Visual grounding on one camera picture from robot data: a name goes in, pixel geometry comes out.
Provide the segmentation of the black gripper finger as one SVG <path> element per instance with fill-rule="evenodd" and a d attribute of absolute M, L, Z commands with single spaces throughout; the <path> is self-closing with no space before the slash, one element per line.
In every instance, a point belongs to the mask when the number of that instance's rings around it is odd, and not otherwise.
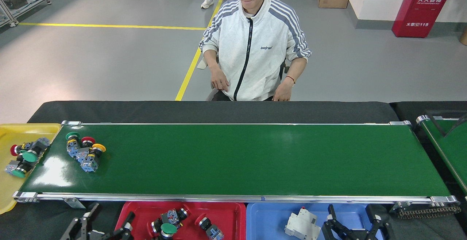
<path fill-rule="evenodd" d="M 123 225 L 115 231 L 103 235 L 102 240 L 134 240 L 134 237 L 131 234 L 131 231 L 133 230 L 131 222 L 134 218 L 135 214 L 130 212 L 124 220 Z"/>
<path fill-rule="evenodd" d="M 383 205 L 367 205 L 365 210 L 371 222 L 371 229 L 367 231 L 365 240 L 378 240 L 378 231 L 381 232 L 382 240 L 394 240 L 395 234 L 387 209 Z"/>
<path fill-rule="evenodd" d="M 325 240 L 337 240 L 333 233 L 336 233 L 341 240 L 353 240 L 354 233 L 337 220 L 333 205 L 328 206 L 328 213 L 327 220 L 321 228 Z"/>
<path fill-rule="evenodd" d="M 92 229 L 92 222 L 102 210 L 102 206 L 93 203 L 90 210 L 84 213 L 81 218 L 73 218 L 69 226 L 61 236 L 61 240 L 100 240 L 102 232 Z"/>

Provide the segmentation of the person's left hand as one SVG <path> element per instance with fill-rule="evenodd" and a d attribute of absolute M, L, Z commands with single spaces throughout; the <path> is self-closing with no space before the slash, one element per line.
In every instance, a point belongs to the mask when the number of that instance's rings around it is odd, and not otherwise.
<path fill-rule="evenodd" d="M 289 101 L 292 95 L 294 81 L 290 77 L 286 77 L 277 87 L 273 101 Z"/>

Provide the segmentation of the person's right hand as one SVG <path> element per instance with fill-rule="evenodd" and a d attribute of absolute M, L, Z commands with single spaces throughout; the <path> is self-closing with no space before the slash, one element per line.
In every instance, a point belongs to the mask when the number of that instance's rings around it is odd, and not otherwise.
<path fill-rule="evenodd" d="M 229 91 L 229 82 L 223 71 L 219 68 L 211 70 L 211 87 L 218 90 Z"/>

